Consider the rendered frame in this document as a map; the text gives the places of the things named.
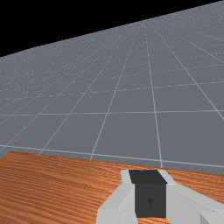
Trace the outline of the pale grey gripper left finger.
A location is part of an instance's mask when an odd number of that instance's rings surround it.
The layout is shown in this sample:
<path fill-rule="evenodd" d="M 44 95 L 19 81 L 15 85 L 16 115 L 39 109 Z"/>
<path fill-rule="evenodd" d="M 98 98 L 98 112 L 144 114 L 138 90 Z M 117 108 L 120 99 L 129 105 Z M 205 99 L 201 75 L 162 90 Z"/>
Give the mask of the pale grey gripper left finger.
<path fill-rule="evenodd" d="M 148 199 L 136 198 L 136 185 L 149 184 L 149 170 L 121 170 L 121 182 L 98 208 L 96 224 L 137 224 L 151 215 Z"/>

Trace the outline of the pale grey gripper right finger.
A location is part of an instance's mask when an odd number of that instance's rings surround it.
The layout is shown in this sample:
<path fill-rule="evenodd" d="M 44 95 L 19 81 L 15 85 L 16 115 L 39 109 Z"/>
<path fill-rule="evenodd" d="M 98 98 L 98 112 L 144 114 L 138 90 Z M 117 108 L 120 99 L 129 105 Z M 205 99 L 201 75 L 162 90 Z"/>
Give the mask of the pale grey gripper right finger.
<path fill-rule="evenodd" d="M 165 170 L 148 170 L 147 216 L 171 224 L 224 224 L 224 204 L 178 184 Z"/>

